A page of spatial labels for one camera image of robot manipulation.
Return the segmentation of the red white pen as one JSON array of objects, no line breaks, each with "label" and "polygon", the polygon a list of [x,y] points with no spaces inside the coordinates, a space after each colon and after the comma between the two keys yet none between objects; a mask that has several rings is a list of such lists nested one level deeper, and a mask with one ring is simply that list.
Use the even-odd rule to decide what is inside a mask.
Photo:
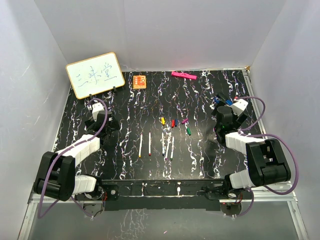
[{"label": "red white pen", "polygon": [[148,133],[148,155],[151,156],[151,143],[152,143],[152,139],[151,139],[151,132]]}]

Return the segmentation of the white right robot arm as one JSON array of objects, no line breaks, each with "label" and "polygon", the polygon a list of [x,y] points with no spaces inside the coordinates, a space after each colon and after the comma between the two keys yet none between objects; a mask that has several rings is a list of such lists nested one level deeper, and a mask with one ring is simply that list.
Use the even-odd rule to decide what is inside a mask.
[{"label": "white right robot arm", "polygon": [[247,169],[227,174],[222,185],[213,189],[215,194],[230,199],[242,189],[266,187],[291,179],[291,170],[278,139],[243,135],[240,127],[247,119],[247,106],[247,97],[230,100],[222,93],[214,97],[212,115],[216,118],[214,132],[218,143],[247,157]]}]

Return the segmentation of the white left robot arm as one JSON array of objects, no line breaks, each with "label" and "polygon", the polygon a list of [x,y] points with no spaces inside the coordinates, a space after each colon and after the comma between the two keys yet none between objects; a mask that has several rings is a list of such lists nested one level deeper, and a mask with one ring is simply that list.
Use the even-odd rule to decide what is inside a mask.
[{"label": "white left robot arm", "polygon": [[76,167],[89,155],[107,144],[109,135],[120,129],[118,120],[112,111],[101,111],[96,120],[85,122],[85,134],[71,145],[55,162],[46,185],[45,196],[67,201],[71,196],[87,194],[97,200],[103,195],[102,180],[92,175],[76,175]]}]

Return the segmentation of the blue white pen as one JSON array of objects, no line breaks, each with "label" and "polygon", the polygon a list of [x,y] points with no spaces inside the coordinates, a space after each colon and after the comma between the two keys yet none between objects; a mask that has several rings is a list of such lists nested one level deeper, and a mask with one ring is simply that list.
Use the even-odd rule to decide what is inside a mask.
[{"label": "blue white pen", "polygon": [[165,156],[165,138],[164,133],[161,133],[161,147],[162,147],[162,156]]}]

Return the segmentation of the yellow white pen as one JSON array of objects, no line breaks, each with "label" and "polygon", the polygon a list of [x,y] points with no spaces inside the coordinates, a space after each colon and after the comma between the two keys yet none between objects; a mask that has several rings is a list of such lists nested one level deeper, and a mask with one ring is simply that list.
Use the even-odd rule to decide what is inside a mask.
[{"label": "yellow white pen", "polygon": [[138,157],[142,157],[142,145],[143,145],[143,134],[140,134],[140,142],[139,142],[139,151],[138,151]]}]

